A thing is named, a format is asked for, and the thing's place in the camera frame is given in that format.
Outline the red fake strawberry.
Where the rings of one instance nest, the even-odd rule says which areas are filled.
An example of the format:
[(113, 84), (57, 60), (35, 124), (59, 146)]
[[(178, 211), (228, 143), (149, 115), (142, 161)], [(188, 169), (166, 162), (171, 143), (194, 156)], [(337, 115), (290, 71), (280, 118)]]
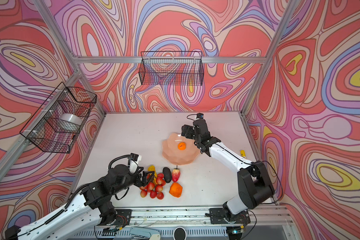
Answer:
[(172, 171), (172, 181), (176, 183), (179, 180), (180, 176), (181, 176), (181, 171), (178, 168), (178, 166), (176, 166), (176, 168), (174, 168)]

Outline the red grape bunch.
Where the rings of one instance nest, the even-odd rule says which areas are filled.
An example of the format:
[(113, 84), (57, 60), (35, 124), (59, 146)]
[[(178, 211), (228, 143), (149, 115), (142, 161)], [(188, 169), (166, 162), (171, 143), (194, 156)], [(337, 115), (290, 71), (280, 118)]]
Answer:
[(140, 196), (145, 198), (149, 196), (151, 199), (164, 199), (164, 186), (166, 185), (165, 175), (163, 173), (157, 174), (157, 177), (145, 187), (140, 187)]

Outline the small orange tangerine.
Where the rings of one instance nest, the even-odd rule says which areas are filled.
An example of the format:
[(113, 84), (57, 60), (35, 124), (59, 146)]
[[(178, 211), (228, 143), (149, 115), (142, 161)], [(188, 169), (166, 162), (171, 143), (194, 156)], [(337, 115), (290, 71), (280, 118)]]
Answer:
[(186, 148), (187, 148), (187, 144), (186, 144), (185, 142), (180, 142), (180, 143), (178, 144), (178, 149), (179, 149), (180, 151), (184, 151)]

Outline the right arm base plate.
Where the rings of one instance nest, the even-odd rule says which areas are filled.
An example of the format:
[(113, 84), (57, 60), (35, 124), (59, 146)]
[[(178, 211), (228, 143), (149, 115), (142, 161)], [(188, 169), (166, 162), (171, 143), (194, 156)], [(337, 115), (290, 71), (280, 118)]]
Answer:
[(210, 218), (211, 224), (240, 224), (243, 226), (248, 225), (251, 220), (247, 211), (242, 211), (239, 214), (231, 214), (231, 212), (224, 208), (210, 208), (205, 216)]

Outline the orange fake persimmon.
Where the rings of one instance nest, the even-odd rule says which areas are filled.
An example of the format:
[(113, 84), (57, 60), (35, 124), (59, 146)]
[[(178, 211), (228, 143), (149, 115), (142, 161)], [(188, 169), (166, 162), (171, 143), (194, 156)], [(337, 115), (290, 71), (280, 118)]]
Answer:
[(179, 183), (177, 183), (177, 182), (172, 183), (172, 185), (170, 186), (170, 190), (169, 190), (170, 195), (172, 195), (173, 197), (179, 198), (179, 197), (181, 197), (182, 192), (183, 192), (183, 187)]

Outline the dark fake avocado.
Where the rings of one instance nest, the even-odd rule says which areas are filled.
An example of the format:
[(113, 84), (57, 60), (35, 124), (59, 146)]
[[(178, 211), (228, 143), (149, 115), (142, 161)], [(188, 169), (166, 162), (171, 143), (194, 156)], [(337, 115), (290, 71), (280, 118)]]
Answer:
[(168, 167), (164, 167), (162, 173), (164, 175), (165, 182), (170, 183), (172, 181), (172, 171)]

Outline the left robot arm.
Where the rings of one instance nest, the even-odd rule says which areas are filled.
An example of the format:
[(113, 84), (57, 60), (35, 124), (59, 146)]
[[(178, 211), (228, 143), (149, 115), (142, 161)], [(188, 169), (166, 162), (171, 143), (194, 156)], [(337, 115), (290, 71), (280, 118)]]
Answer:
[(98, 225), (110, 225), (118, 217), (111, 199), (131, 186), (145, 187), (155, 173), (139, 166), (142, 157), (129, 154), (110, 161), (108, 172), (97, 181), (81, 185), (67, 202), (26, 226), (12, 226), (6, 240), (67, 240), (78, 232)]

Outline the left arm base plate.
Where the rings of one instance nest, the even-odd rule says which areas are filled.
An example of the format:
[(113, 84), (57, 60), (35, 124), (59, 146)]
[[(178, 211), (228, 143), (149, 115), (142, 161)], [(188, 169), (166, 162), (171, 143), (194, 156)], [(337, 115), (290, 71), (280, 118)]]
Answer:
[(107, 212), (101, 213), (101, 223), (100, 225), (113, 225), (117, 227), (125, 227), (130, 224), (132, 210), (131, 209), (116, 209), (109, 210)]

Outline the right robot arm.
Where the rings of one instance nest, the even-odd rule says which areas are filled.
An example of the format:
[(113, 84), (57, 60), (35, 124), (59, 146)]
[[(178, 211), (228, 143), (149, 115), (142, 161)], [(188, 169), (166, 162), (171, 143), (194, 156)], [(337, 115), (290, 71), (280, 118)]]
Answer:
[(234, 153), (220, 139), (211, 136), (202, 114), (197, 114), (193, 124), (183, 125), (181, 136), (194, 141), (202, 154), (218, 160), (237, 175), (238, 194), (225, 202), (219, 212), (210, 209), (210, 219), (232, 223), (240, 214), (253, 210), (273, 197), (275, 189), (265, 164), (252, 162)]

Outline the yellow fake mango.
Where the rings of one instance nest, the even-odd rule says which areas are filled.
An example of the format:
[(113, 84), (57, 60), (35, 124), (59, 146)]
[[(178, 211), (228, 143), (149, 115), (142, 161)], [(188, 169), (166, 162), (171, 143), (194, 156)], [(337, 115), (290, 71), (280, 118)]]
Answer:
[(154, 174), (153, 179), (156, 180), (157, 172), (156, 172), (156, 167), (154, 165), (151, 165), (151, 166), (148, 167), (148, 172), (153, 172), (153, 174)]

